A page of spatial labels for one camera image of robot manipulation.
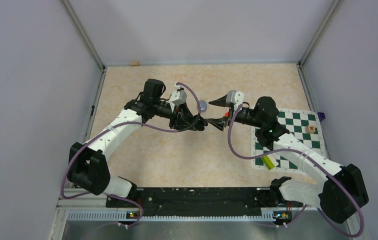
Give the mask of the purple grey earbud charging case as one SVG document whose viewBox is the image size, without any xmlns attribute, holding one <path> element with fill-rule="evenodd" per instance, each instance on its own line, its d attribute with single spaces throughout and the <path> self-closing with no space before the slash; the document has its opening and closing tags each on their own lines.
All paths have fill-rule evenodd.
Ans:
<svg viewBox="0 0 378 240">
<path fill-rule="evenodd" d="M 204 100 L 199 101 L 199 106 L 200 106 L 200 112 L 204 113 L 207 111 L 207 102 Z"/>
</svg>

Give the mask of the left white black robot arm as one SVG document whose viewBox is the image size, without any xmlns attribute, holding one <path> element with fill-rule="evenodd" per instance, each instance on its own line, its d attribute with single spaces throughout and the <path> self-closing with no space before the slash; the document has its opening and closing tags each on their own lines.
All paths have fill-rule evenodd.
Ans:
<svg viewBox="0 0 378 240">
<path fill-rule="evenodd" d="M 134 205 L 136 185 L 110 174 L 108 160 L 119 145 L 142 126 L 152 129 L 147 121 L 153 117 L 169 120 L 168 133 L 203 131 L 208 125 L 200 114 L 192 114 L 187 106 L 186 91 L 190 88 L 183 83 L 176 83 L 175 87 L 169 98 L 162 98 L 165 84 L 158 79 L 148 79 L 138 96 L 127 102 L 99 134 L 85 143 L 76 142 L 71 146 L 66 179 L 88 193 L 115 195 L 124 206 Z"/>
</svg>

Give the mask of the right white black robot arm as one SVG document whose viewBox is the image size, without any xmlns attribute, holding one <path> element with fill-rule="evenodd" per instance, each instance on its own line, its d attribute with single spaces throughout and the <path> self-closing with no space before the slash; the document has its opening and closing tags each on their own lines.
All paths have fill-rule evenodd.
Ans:
<svg viewBox="0 0 378 240">
<path fill-rule="evenodd" d="M 309 148 L 286 127 L 278 122 L 279 110 L 270 96 L 260 97 L 254 108 L 243 106 L 244 94 L 230 91 L 209 104 L 229 109 L 227 116 L 211 119 L 217 128 L 228 127 L 227 140 L 231 142 L 234 123 L 256 128 L 257 141 L 269 150 L 293 163 L 315 180 L 303 183 L 290 177 L 276 179 L 271 184 L 270 200 L 276 206 L 288 201 L 310 205 L 321 211 L 331 221 L 341 224 L 354 214 L 364 223 L 361 208 L 369 202 L 360 169 L 349 164 L 343 166 Z"/>
</svg>

